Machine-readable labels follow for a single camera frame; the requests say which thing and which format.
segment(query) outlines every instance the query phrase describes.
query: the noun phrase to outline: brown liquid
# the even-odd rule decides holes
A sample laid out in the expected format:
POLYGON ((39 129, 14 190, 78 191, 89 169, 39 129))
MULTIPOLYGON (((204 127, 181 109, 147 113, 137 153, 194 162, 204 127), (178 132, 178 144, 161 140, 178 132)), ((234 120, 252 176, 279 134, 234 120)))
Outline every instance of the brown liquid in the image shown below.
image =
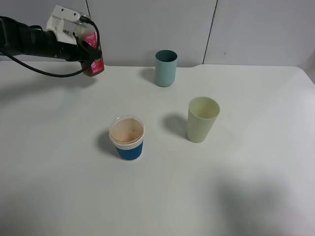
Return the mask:
POLYGON ((128 118, 117 122, 110 135, 118 141, 118 143, 128 143, 136 141, 143 134, 143 126, 135 119, 128 118))
MULTIPOLYGON (((88 69, 86 69, 85 71, 83 71, 83 73, 84 73, 85 75, 89 76, 89 77, 93 77, 93 76, 95 76, 95 75, 98 75, 98 74, 102 73, 102 72, 104 71, 104 69, 105 69, 104 62, 103 62, 103 56, 102 56, 99 60, 101 60, 101 63, 103 64, 103 68, 102 68, 101 70, 99 70, 98 72, 93 73, 92 67, 90 66, 88 69)), ((81 63, 82 69, 85 68, 87 65, 88 65, 87 62, 81 63)))

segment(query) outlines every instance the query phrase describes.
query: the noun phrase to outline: cup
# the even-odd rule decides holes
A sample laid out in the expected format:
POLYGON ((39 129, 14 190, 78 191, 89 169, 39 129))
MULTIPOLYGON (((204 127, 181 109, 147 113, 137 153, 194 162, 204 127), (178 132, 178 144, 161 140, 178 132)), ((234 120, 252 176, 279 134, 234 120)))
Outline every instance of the cup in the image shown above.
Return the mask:
POLYGON ((119 156, 126 161, 137 159, 142 153, 144 126, 134 116, 121 116, 109 127, 109 138, 119 156))
POLYGON ((177 54, 171 50, 156 53, 156 83, 168 87, 175 81, 177 54))
POLYGON ((196 97, 190 101, 188 110, 187 137, 193 143, 201 143, 215 122, 220 106, 211 98, 196 97))

